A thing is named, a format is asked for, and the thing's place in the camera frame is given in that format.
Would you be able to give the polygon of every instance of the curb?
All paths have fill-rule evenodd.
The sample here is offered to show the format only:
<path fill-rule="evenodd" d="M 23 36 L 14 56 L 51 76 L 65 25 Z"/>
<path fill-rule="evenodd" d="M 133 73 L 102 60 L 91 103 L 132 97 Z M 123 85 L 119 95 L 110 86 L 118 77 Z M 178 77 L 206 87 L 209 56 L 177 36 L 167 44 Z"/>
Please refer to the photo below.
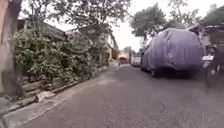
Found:
<path fill-rule="evenodd" d="M 85 89 L 98 86 L 97 84 L 98 79 L 105 77 L 110 71 L 113 71 L 114 69 L 117 68 L 119 67 L 108 68 L 107 70 L 103 71 L 102 74 L 96 76 L 95 78 L 77 84 L 76 86 L 70 87 L 68 89 L 65 89 L 52 99 L 45 100 L 41 103 L 33 103 L 26 107 L 7 113 L 2 117 L 0 116 L 0 128 L 19 128 L 27 124 L 28 122 L 43 115 L 45 112 L 53 109 L 54 107 L 58 106 L 64 101 L 68 100 L 75 94 Z"/>

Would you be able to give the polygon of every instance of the car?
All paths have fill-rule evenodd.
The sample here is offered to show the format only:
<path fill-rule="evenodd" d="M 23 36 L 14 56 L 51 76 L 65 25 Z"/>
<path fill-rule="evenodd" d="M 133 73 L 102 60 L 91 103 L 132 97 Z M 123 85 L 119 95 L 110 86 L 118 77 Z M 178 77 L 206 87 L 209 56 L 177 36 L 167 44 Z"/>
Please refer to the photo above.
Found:
<path fill-rule="evenodd" d="M 133 67 L 140 67 L 141 66 L 141 57 L 133 57 L 131 60 L 131 65 Z"/>
<path fill-rule="evenodd" d="M 194 74 L 204 55 L 200 39 L 184 29 L 168 28 L 157 34 L 143 51 L 141 70 L 159 77 L 163 71 Z"/>

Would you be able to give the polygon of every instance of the shrub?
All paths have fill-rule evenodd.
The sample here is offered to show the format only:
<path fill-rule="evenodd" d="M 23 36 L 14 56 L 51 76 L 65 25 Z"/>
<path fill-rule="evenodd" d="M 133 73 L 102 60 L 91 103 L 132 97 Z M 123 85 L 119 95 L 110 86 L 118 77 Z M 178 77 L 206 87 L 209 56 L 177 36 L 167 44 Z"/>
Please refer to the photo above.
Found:
<path fill-rule="evenodd" d="M 58 77 L 64 82 L 90 78 L 100 65 L 96 56 L 105 54 L 104 42 L 91 41 L 81 34 L 53 42 L 34 29 L 26 29 L 12 39 L 16 62 L 29 82 L 49 84 Z"/>

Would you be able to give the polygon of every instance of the rear of car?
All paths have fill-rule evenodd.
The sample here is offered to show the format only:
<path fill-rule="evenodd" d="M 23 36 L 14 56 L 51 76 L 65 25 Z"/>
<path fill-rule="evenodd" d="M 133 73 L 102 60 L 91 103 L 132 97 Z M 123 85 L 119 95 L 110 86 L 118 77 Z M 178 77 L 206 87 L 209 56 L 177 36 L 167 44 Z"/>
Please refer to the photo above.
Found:
<path fill-rule="evenodd" d="M 195 72 L 201 67 L 203 46 L 196 35 L 181 29 L 167 29 L 156 35 L 142 56 L 147 71 L 172 68 Z"/>
<path fill-rule="evenodd" d="M 132 58 L 131 65 L 133 67 L 140 67 L 141 66 L 141 57 L 134 57 L 134 58 Z"/>

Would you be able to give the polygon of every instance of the car cover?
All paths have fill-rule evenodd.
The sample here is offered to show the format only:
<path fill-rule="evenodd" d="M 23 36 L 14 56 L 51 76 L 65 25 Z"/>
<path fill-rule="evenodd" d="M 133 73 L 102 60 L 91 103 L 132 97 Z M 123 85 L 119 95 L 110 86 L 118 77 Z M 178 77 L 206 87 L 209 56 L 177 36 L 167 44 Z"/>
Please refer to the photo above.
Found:
<path fill-rule="evenodd" d="M 197 35 L 184 29 L 168 28 L 152 39 L 142 57 L 142 65 L 149 70 L 160 67 L 198 69 L 203 55 L 203 45 Z"/>

